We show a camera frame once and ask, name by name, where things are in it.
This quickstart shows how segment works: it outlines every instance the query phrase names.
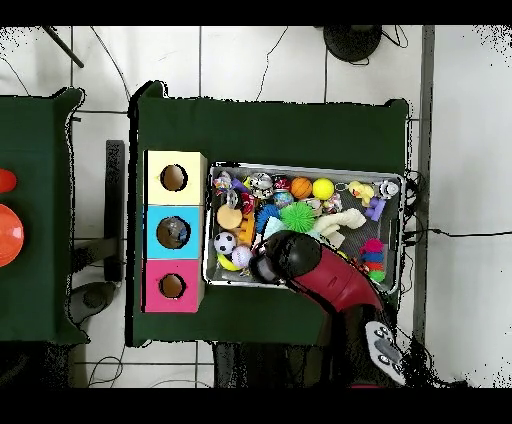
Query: pink box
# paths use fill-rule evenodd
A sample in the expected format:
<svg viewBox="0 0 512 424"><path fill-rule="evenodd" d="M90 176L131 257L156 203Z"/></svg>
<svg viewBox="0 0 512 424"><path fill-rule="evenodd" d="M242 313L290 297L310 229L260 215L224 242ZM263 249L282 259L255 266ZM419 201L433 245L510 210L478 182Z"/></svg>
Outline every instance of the pink box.
<svg viewBox="0 0 512 424"><path fill-rule="evenodd" d="M176 274L185 283L182 295L165 297L160 282L168 274ZM198 259L150 259L146 263L146 307L143 312L197 312L204 294L201 261Z"/></svg>

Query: shape sorter box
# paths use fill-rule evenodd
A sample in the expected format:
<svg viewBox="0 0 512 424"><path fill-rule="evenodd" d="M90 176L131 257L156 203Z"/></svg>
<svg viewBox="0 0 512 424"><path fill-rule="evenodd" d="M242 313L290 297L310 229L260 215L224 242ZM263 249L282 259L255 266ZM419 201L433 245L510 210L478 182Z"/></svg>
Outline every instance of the shape sorter box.
<svg viewBox="0 0 512 424"><path fill-rule="evenodd" d="M147 199L150 205L199 206L206 194L207 160L199 152L147 151ZM175 191L163 184L167 169L182 175L183 185Z"/></svg>
<svg viewBox="0 0 512 424"><path fill-rule="evenodd" d="M157 229L166 218L179 218L187 226L187 242L180 248L164 247L157 238ZM203 248L203 206L155 206L147 211L146 259L199 259Z"/></svg>
<svg viewBox="0 0 512 424"><path fill-rule="evenodd" d="M169 275L177 276L183 291L178 298L165 296L162 281ZM146 304L143 312L195 313L204 295L201 261L148 260L146 263Z"/></svg>

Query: blue box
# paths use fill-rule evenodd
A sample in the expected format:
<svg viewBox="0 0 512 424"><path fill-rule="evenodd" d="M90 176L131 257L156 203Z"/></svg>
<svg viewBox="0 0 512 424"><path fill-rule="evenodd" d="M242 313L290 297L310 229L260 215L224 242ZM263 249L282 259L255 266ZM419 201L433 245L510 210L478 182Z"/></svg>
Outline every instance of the blue box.
<svg viewBox="0 0 512 424"><path fill-rule="evenodd" d="M147 259L199 259L203 232L201 206L148 206ZM157 227L165 218L178 217L190 228L190 237L178 249L168 249L158 241Z"/></svg>

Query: cube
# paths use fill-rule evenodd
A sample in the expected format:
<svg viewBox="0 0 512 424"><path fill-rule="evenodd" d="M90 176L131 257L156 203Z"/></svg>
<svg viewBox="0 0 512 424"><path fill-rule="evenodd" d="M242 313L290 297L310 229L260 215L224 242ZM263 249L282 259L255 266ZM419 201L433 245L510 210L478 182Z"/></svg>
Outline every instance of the cube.
<svg viewBox="0 0 512 424"><path fill-rule="evenodd" d="M203 206L149 205L145 257L200 259L204 238L203 215Z"/></svg>
<svg viewBox="0 0 512 424"><path fill-rule="evenodd" d="M150 205L204 204L207 160L199 152L147 151L145 174Z"/></svg>
<svg viewBox="0 0 512 424"><path fill-rule="evenodd" d="M142 312L195 313L204 295L201 261L148 260Z"/></svg>

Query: orange bowl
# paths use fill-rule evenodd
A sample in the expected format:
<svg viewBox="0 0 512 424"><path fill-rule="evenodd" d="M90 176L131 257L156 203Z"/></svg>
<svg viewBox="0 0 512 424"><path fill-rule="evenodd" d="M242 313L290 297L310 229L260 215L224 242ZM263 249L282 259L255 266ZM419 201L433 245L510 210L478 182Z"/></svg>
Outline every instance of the orange bowl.
<svg viewBox="0 0 512 424"><path fill-rule="evenodd" d="M11 209L0 204L0 267L11 263L23 246L23 225Z"/></svg>

